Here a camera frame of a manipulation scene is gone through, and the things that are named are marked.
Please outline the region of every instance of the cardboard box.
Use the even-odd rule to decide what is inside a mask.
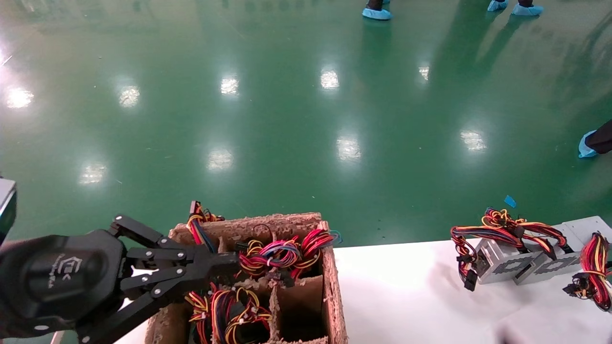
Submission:
[[[231,252],[237,241],[250,237],[264,244],[296,235],[302,239],[319,223],[329,229],[319,213],[275,214],[209,222],[203,225],[203,229],[218,244],[219,252]],[[169,237],[181,244],[195,245],[184,224],[171,230]],[[292,288],[269,283],[265,277],[238,283],[260,296],[269,297],[272,321],[268,344],[348,344],[338,271],[331,247],[322,249],[318,270],[320,274],[299,279]],[[192,308],[187,302],[161,309],[149,320],[146,344],[186,344],[191,313]]]

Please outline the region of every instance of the white table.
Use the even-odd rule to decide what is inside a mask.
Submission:
[[[471,240],[476,245],[477,239]],[[463,288],[452,241],[335,249],[351,344],[610,343],[612,315],[563,290],[571,274],[526,286]],[[144,342],[146,323],[118,344]]]

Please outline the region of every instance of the robotic arm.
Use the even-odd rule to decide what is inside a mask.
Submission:
[[[4,240],[15,220],[15,182],[0,179],[2,199]],[[126,250],[121,236],[144,247]],[[131,277],[132,266],[158,271]],[[211,277],[238,270],[235,253],[178,244],[125,215],[117,215],[108,230],[82,236],[5,242],[0,247],[0,338],[73,330],[81,343],[111,344]],[[126,297],[133,302],[119,309]]]

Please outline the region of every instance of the blue shoe cover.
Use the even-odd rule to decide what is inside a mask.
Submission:
[[[391,12],[389,12],[387,10],[375,11],[375,10],[372,10],[372,9],[364,9],[364,11],[361,12],[361,14],[364,17],[372,18],[372,19],[376,19],[376,20],[389,20],[389,19],[393,18],[393,16],[391,15]]]
[[[506,9],[506,7],[508,7],[508,0],[505,0],[504,2],[499,2],[497,0],[491,0],[491,3],[489,4],[487,11],[489,12],[501,11],[501,10]]]
[[[578,144],[578,152],[580,152],[580,154],[578,154],[579,158],[590,158],[590,157],[594,157],[595,155],[597,155],[597,152],[595,152],[595,150],[587,146],[586,143],[584,142],[587,136],[589,136],[590,134],[594,132],[595,130],[584,134],[584,136],[582,137],[582,140],[580,140],[580,143]]]
[[[514,15],[540,15],[544,11],[544,7],[542,6],[534,6],[534,7],[523,7],[517,4],[512,10],[512,14]]]

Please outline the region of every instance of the wire bundle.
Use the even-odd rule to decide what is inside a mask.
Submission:
[[[580,265],[583,272],[572,277],[572,284],[563,290],[573,297],[592,299],[595,305],[604,312],[612,308],[610,285],[606,279],[612,271],[607,271],[609,243],[601,233],[593,233],[591,240],[580,253]]]
[[[193,236],[193,240],[197,245],[206,245],[212,253],[217,253],[217,247],[212,243],[211,239],[202,229],[204,222],[224,221],[223,216],[216,216],[208,209],[203,209],[202,204],[198,201],[192,202],[192,210],[187,220],[187,228]]]
[[[290,269],[291,278],[297,280],[301,273],[319,260],[321,249],[341,243],[337,231],[322,227],[309,232],[301,243],[295,236],[291,240],[277,240],[263,246],[258,240],[248,242],[246,252],[240,253],[242,270],[252,277],[260,277],[270,268]]]
[[[297,280],[304,270],[316,264],[321,256],[321,249],[332,246],[334,243],[342,243],[340,233],[337,231],[328,232],[321,227],[317,227],[317,229],[308,233],[300,245],[302,259],[294,265],[291,277]]]
[[[487,212],[482,217],[482,223],[488,226],[506,228],[513,231],[519,238],[525,238],[529,241],[535,242],[553,260],[556,260],[556,255],[554,254],[554,248],[550,242],[548,242],[548,240],[545,238],[525,233],[525,230],[555,238],[558,241],[558,245],[563,250],[565,250],[567,253],[572,252],[572,250],[567,246],[567,239],[559,230],[542,222],[528,222],[527,220],[521,218],[514,220],[510,217],[510,214],[508,214],[508,211],[505,209],[502,209],[502,211],[497,211],[493,208],[488,208]]]
[[[519,250],[524,250],[525,246],[520,238],[513,235],[503,227],[493,226],[454,226],[450,229],[450,238],[455,243],[455,250],[459,254],[457,257],[457,268],[461,280],[466,283],[466,288],[474,290],[476,272],[473,270],[474,263],[478,260],[476,249],[467,242],[466,236],[471,235],[483,239],[491,239],[514,246]]]
[[[545,238],[525,233],[525,230],[558,240],[559,246],[566,252],[572,250],[567,246],[567,239],[555,228],[541,222],[527,222],[525,219],[513,219],[506,209],[497,211],[487,208],[481,218],[482,226],[454,226],[450,229],[450,238],[455,243],[457,269],[465,287],[474,290],[477,274],[474,265],[479,259],[476,250],[470,245],[466,236],[471,235],[483,239],[491,239],[516,247],[521,253],[529,252],[523,243],[523,238],[541,246],[542,250],[553,260],[556,259],[553,246]]]
[[[208,344],[211,337],[220,344],[241,344],[237,332],[240,326],[246,324],[260,323],[270,331],[268,321],[272,315],[259,304],[259,298],[254,292],[244,288],[219,290],[211,283],[208,294],[209,297],[202,297],[192,291],[185,297],[193,306],[193,315],[189,321],[196,323],[201,344]]]
[[[296,239],[277,240],[266,246],[259,240],[251,240],[247,252],[240,253],[240,266],[253,277],[265,274],[267,267],[289,268],[300,259]]]

